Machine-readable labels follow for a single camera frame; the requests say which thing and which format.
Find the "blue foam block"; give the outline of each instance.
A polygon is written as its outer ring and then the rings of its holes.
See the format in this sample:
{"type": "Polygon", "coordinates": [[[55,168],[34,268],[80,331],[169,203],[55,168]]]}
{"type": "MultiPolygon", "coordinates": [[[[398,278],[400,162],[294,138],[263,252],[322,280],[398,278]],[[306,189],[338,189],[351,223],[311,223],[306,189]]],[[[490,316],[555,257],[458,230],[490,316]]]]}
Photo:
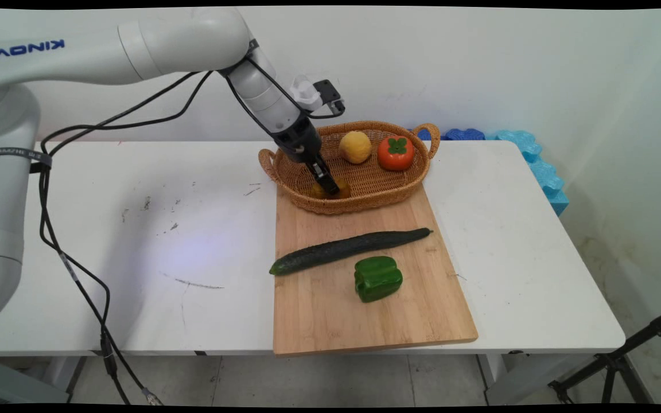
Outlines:
{"type": "Polygon", "coordinates": [[[430,132],[427,129],[422,129],[418,134],[417,138],[420,138],[420,141],[429,141],[430,140],[430,132]]]}
{"type": "Polygon", "coordinates": [[[498,131],[486,139],[489,141],[514,142],[529,163],[535,162],[540,157],[540,152],[542,152],[542,146],[535,143],[535,136],[526,131],[498,131]]]}
{"type": "Polygon", "coordinates": [[[482,131],[477,129],[466,129],[465,131],[450,129],[445,136],[449,141],[483,141],[485,139],[482,131]]]}
{"type": "Polygon", "coordinates": [[[558,193],[549,199],[550,205],[553,206],[555,214],[562,214],[562,211],[565,211],[567,205],[570,204],[570,201],[567,199],[563,191],[558,191],[558,193]]]}
{"type": "Polygon", "coordinates": [[[537,182],[540,183],[540,188],[542,188],[548,199],[551,199],[561,192],[562,186],[565,183],[558,175],[556,175],[555,167],[543,161],[540,156],[537,156],[535,162],[530,163],[529,166],[532,173],[535,174],[537,182]]]}

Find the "basket handle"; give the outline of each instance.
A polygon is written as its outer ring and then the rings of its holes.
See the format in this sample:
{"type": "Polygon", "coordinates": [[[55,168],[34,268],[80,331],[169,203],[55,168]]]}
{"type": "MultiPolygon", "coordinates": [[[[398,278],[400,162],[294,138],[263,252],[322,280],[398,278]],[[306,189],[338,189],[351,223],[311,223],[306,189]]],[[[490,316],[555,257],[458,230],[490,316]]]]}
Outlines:
{"type": "Polygon", "coordinates": [[[427,156],[430,159],[433,159],[435,152],[438,151],[438,146],[440,146],[440,129],[432,123],[423,123],[422,125],[417,126],[417,128],[412,131],[412,134],[417,136],[422,129],[427,129],[430,133],[430,151],[427,153],[427,156]]]}
{"type": "Polygon", "coordinates": [[[273,181],[279,183],[280,178],[277,176],[275,165],[272,163],[275,156],[275,153],[269,149],[262,149],[262,151],[259,151],[259,164],[262,165],[262,169],[265,170],[265,173],[267,173],[273,181]]]}

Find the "label strap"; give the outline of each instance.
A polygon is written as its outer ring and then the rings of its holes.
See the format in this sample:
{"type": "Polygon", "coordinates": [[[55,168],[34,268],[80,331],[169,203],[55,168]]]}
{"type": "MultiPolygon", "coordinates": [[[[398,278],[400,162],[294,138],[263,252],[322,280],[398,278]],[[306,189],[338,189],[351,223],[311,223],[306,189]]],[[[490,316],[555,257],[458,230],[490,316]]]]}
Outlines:
{"type": "Polygon", "coordinates": [[[44,168],[50,169],[53,166],[53,158],[50,155],[43,154],[42,152],[31,151],[24,148],[0,148],[1,155],[14,155],[16,157],[23,157],[27,159],[32,159],[36,161],[29,168],[29,173],[37,173],[44,170],[44,168]]]}

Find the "yellow fruit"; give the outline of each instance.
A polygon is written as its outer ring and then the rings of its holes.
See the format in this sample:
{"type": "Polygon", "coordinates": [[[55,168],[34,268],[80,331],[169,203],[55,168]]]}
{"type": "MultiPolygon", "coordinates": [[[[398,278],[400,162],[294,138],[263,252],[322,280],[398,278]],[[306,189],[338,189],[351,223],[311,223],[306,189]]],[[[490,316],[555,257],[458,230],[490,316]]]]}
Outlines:
{"type": "Polygon", "coordinates": [[[313,187],[310,189],[310,198],[315,199],[344,199],[351,196],[351,188],[348,186],[348,182],[343,178],[336,178],[336,185],[338,185],[338,193],[336,195],[328,195],[326,191],[323,190],[322,186],[319,183],[315,182],[313,187]]]}
{"type": "Polygon", "coordinates": [[[341,138],[338,146],[341,157],[351,163],[362,163],[372,152],[372,142],[365,133],[351,131],[341,138]]]}

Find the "white robotic arm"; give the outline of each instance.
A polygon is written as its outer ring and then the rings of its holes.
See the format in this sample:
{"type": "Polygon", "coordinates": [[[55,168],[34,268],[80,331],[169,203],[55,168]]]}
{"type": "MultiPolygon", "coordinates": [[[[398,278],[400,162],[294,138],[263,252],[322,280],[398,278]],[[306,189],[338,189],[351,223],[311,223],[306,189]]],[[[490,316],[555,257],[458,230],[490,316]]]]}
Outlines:
{"type": "Polygon", "coordinates": [[[129,84],[173,72],[228,68],[251,33],[234,8],[197,7],[82,34],[0,42],[0,87],[32,80],[129,84]]]}
{"type": "MultiPolygon", "coordinates": [[[[320,138],[307,113],[245,57],[275,76],[242,16],[231,7],[197,7],[183,18],[152,18],[87,35],[0,44],[0,148],[34,148],[40,111],[21,82],[129,84],[173,72],[216,70],[288,156],[307,164],[333,192],[335,182],[320,158],[320,138]]],[[[0,156],[0,311],[20,278],[30,162],[0,156]]]]}

